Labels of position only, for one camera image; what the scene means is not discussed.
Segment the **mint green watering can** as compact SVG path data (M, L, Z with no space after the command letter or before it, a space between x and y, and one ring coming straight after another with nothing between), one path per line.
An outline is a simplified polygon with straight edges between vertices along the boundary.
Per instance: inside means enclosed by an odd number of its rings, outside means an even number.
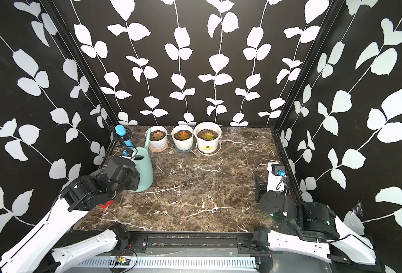
M146 141L144 147L137 147L137 153L133 158L136 169L139 172L138 189L133 192L143 192L148 190L154 181L153 165L149 156L151 129L146 132Z

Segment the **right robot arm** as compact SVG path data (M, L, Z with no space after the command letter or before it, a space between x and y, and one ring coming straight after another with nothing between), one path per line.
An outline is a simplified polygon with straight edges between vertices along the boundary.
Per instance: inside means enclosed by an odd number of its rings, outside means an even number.
M318 202L295 203L287 194L287 176L271 185L255 176L255 202L278 221L277 230L257 227L251 247L287 251L328 263L377 266L371 240L353 231L328 206Z

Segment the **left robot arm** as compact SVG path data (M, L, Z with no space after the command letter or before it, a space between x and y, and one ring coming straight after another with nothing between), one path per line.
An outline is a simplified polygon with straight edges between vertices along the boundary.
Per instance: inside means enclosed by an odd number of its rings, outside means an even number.
M14 247L0 256L0 273L63 273L80 262L127 244L130 233L114 224L94 237L63 248L56 243L93 208L139 186L136 164L112 158L97 171L79 176L58 195L49 212Z

